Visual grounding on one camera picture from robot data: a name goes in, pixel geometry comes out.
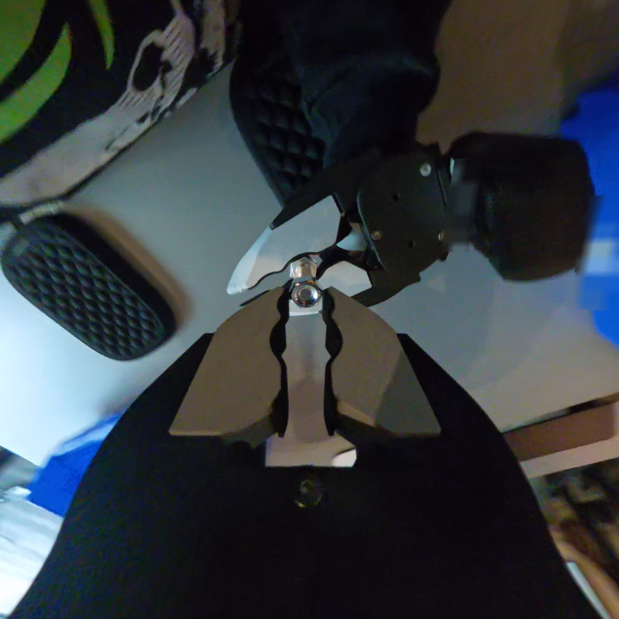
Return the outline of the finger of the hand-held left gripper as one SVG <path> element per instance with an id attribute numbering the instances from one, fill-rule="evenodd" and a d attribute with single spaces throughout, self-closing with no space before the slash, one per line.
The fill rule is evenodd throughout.
<path id="1" fill-rule="evenodd" d="M 335 245 L 341 216 L 336 200 L 328 196 L 285 223 L 272 222 L 237 263 L 228 295 L 251 290 L 291 262 Z"/>
<path id="2" fill-rule="evenodd" d="M 368 290 L 371 287 L 370 279 L 365 270 L 351 264 L 347 261 L 337 262 L 332 266 L 328 266 L 327 262 L 322 260 L 319 256 L 310 256 L 319 264 L 316 275 L 316 282 L 324 292 L 329 287 L 334 287 L 337 290 L 345 293 L 349 297 L 352 297 L 362 291 Z M 290 316 L 304 316 L 309 314 L 320 313 L 322 309 L 321 303 L 309 311 L 296 312 L 290 308 L 289 300 L 289 314 Z"/>

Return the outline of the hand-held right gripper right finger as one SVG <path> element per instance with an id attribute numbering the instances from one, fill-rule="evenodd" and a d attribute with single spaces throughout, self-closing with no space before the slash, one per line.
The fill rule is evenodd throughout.
<path id="1" fill-rule="evenodd" d="M 396 331 L 334 287 L 324 292 L 324 421 L 342 437 L 437 437 L 441 427 Z"/>

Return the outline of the person's left forearm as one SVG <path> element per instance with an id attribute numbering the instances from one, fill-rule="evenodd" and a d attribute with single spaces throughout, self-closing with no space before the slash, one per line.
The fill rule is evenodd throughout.
<path id="1" fill-rule="evenodd" d="M 433 96 L 433 48 L 449 1 L 295 1 L 282 18 L 327 166 L 373 147 L 403 152 Z"/>

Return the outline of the black printed t-shirt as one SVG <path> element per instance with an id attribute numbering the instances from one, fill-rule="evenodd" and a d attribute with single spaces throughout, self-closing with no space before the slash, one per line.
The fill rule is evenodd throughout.
<path id="1" fill-rule="evenodd" d="M 229 62 L 240 1 L 1 1 L 1 208 L 69 194 Z"/>

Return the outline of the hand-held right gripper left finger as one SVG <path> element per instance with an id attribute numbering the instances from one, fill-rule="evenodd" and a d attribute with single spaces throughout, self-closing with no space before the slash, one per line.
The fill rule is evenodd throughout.
<path id="1" fill-rule="evenodd" d="M 288 287 L 259 295 L 228 318 L 212 335 L 169 434 L 250 445 L 283 437 L 288 321 Z"/>

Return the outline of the silver hex bolt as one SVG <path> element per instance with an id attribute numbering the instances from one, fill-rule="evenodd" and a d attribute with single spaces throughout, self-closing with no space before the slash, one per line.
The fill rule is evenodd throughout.
<path id="1" fill-rule="evenodd" d="M 295 279 L 290 289 L 290 308 L 296 312 L 312 310 L 321 303 L 322 295 L 322 289 L 314 279 Z"/>

